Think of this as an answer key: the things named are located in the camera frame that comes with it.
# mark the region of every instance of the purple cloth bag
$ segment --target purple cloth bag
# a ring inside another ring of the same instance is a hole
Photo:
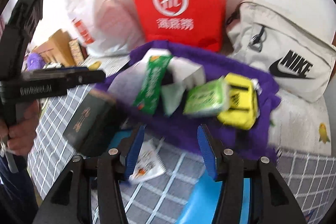
[[[188,118],[182,114],[184,109],[184,105],[182,104],[173,115],[166,117],[160,106],[157,108],[156,113],[150,116],[135,107],[119,102],[129,116],[146,123],[155,133],[165,137],[167,142],[192,153],[200,154],[197,141],[197,128],[201,123],[205,123],[215,138],[220,139],[224,146],[237,151],[243,158],[259,159],[262,156],[267,156],[273,162],[276,161],[275,150],[267,147],[268,128],[270,125],[270,113],[279,105],[280,98],[276,96],[279,86],[270,74],[251,68],[223,55],[168,41],[152,41],[134,49],[130,53],[129,64],[134,65],[140,61],[150,48],[168,49],[174,56],[184,57],[203,65],[207,81],[218,79],[229,72],[251,79],[258,79],[262,88],[262,93],[258,96],[260,116],[248,132],[239,132],[236,128],[221,124],[216,117]],[[116,75],[108,77],[104,83],[97,84],[96,88],[106,91]],[[244,140],[243,142],[240,141],[238,145],[237,138],[240,140],[243,138]]]

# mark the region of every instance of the finger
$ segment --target finger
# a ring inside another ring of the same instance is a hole
[[[8,128],[3,119],[0,119],[0,138],[4,138],[8,135]]]
[[[30,142],[25,147],[12,151],[12,153],[17,156],[26,156],[31,151],[33,145],[34,142]]]
[[[40,104],[38,100],[35,100],[31,103],[29,107],[27,107],[27,109],[25,110],[25,113],[23,114],[23,117],[25,119],[30,119],[34,116],[39,115],[39,113],[40,113]]]
[[[11,138],[19,138],[25,135],[36,135],[36,128],[39,124],[39,118],[37,116],[20,122],[17,125],[13,125],[9,128],[9,136]]]
[[[27,147],[28,149],[31,149],[31,146],[33,145],[33,143],[34,143],[34,139],[32,137],[24,136],[21,138],[12,138],[8,140],[7,145],[11,151],[17,151],[17,150],[25,149]]]

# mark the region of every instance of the gray plaid cloth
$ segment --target gray plaid cloth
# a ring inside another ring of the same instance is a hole
[[[75,150],[62,137],[76,108],[90,86],[71,89],[68,96],[51,100],[37,127],[37,138],[28,157],[36,187],[44,198]],[[204,172],[202,157],[187,153],[153,138],[167,172],[139,185],[121,185],[125,211],[130,224],[174,223]],[[305,215],[312,212],[309,223],[317,224],[332,203],[335,184],[335,158],[283,151],[278,170],[285,178]],[[93,223],[99,223],[96,191],[92,192]]]

